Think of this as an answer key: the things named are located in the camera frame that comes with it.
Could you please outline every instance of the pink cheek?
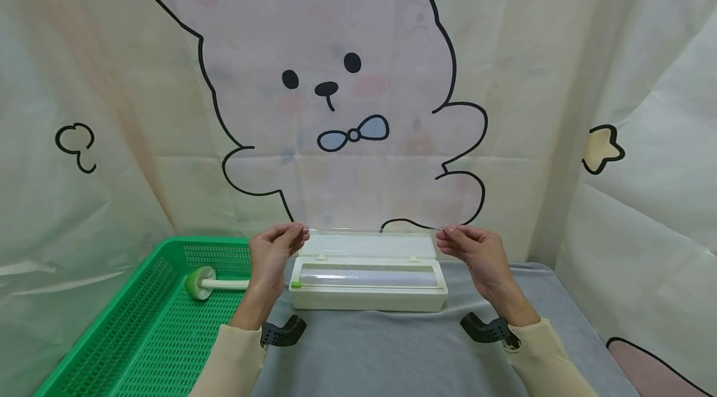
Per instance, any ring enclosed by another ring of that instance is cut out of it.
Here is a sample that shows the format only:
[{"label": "pink cheek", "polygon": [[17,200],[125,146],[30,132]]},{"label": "pink cheek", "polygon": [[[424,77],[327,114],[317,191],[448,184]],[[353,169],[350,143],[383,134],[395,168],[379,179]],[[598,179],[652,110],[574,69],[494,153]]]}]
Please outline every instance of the pink cheek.
[{"label": "pink cheek", "polygon": [[284,114],[296,114],[305,110],[309,106],[309,101],[305,96],[298,92],[289,92],[279,103],[276,105],[276,109],[280,113]]},{"label": "pink cheek", "polygon": [[388,75],[377,73],[376,75],[367,75],[360,77],[355,82],[351,91],[355,96],[377,96],[383,94],[388,89]]}]

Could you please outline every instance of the curtain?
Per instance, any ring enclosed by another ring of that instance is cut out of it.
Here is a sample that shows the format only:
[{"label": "curtain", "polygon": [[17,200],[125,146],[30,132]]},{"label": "curtain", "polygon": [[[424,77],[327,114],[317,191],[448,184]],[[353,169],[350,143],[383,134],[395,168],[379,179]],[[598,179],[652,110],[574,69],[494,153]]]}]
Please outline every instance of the curtain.
[{"label": "curtain", "polygon": [[0,0],[0,385],[163,238],[293,218],[490,228],[716,391],[713,3]]}]

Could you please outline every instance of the beige sleeve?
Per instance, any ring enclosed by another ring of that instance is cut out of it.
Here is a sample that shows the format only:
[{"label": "beige sleeve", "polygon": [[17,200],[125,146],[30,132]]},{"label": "beige sleeve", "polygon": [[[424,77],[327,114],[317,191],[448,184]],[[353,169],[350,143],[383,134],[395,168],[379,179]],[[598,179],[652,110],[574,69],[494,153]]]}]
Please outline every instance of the beige sleeve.
[{"label": "beige sleeve", "polygon": [[223,325],[189,397],[249,397],[264,365],[260,330]]},{"label": "beige sleeve", "polygon": [[530,397],[598,397],[565,351],[548,320],[527,327],[510,326],[522,341],[506,347],[508,362],[523,381]]}]

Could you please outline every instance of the blue bow tie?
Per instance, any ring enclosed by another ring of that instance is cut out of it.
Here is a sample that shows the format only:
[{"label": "blue bow tie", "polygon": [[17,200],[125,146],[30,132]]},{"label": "blue bow tie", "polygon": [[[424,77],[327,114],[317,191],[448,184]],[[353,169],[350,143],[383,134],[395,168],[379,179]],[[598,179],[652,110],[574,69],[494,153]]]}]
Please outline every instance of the blue bow tie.
[{"label": "blue bow tie", "polygon": [[347,133],[334,129],[321,133],[316,139],[318,146],[329,152],[339,151],[348,142],[382,141],[388,138],[388,121],[383,115],[374,114],[360,123],[358,128],[351,128]]}]

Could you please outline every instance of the gray table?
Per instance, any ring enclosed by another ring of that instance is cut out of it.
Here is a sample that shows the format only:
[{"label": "gray table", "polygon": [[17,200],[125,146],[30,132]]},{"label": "gray table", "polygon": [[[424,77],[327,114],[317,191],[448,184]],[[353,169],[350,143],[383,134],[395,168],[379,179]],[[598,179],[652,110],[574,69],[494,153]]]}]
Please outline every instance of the gray table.
[{"label": "gray table", "polygon": [[[600,396],[637,393],[552,270],[513,264],[538,312],[551,320],[580,372]],[[287,274],[293,264],[289,262]],[[466,265],[443,262],[448,299],[439,313],[295,311],[284,292],[269,321],[296,313],[298,344],[269,348],[253,396],[527,396],[499,343],[477,344],[459,326],[468,312],[495,312],[473,288]]]}]

